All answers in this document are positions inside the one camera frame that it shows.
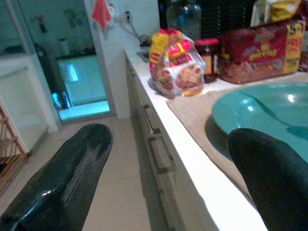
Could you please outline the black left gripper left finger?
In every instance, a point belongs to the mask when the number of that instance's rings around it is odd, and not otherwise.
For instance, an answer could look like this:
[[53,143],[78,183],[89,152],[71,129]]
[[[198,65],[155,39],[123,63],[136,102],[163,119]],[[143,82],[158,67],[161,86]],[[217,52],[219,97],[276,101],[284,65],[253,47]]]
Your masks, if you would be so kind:
[[2,231],[80,231],[113,147],[103,124],[83,126],[26,183],[0,217]]

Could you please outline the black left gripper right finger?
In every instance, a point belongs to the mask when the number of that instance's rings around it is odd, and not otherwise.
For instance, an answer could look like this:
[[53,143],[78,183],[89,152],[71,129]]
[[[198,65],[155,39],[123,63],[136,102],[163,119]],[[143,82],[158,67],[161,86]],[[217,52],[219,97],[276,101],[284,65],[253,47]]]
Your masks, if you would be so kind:
[[308,229],[308,164],[287,143],[266,133],[237,128],[229,155],[269,231]]

